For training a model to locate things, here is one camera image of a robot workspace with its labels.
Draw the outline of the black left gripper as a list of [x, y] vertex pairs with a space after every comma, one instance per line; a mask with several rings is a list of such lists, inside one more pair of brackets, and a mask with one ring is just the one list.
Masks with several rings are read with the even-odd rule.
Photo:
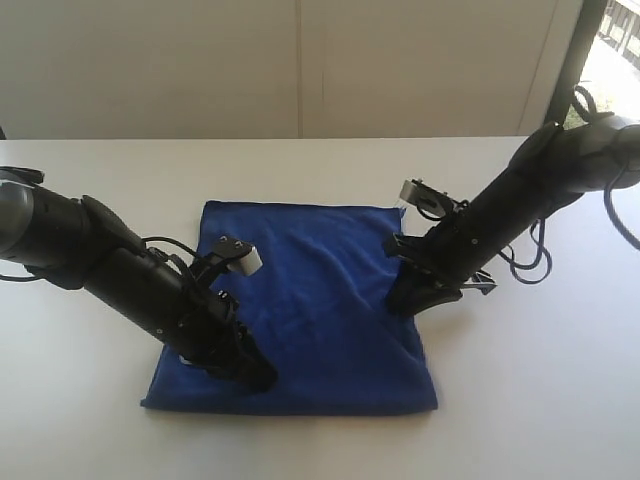
[[264, 392], [277, 382], [278, 372], [253, 339], [241, 339], [238, 306], [228, 292], [210, 292], [179, 314], [162, 340], [187, 366]]

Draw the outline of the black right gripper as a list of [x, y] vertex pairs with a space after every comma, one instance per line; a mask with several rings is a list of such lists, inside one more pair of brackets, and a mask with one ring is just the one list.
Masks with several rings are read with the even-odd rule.
[[459, 301], [460, 289], [475, 288], [487, 295], [496, 287], [481, 270], [498, 248], [467, 214], [450, 214], [423, 236], [394, 233], [383, 242], [383, 250], [405, 263], [387, 293], [392, 314], [417, 315]]

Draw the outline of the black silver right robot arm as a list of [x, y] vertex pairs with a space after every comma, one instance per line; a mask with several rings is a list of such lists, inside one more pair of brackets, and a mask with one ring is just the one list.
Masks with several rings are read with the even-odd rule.
[[596, 191], [603, 192], [606, 210], [617, 222], [613, 190], [638, 182], [639, 124], [612, 113], [573, 129], [544, 125], [470, 201], [406, 180], [400, 199], [434, 225], [422, 236], [394, 234], [384, 242], [385, 254], [401, 261], [387, 308], [412, 316], [455, 302], [466, 289], [489, 294], [496, 283], [484, 266], [521, 233], [542, 229], [556, 211]]

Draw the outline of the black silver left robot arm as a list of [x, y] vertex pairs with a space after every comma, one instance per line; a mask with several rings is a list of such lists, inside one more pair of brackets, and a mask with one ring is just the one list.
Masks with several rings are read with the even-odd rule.
[[237, 317], [238, 301], [211, 289], [224, 274], [249, 276], [261, 267], [254, 245], [223, 235], [201, 255], [166, 238], [192, 257], [156, 248], [110, 208], [84, 195], [68, 198], [43, 185], [39, 170], [1, 169], [1, 258], [24, 267], [24, 276], [64, 290], [85, 290], [172, 349], [188, 366], [266, 391], [276, 368]]

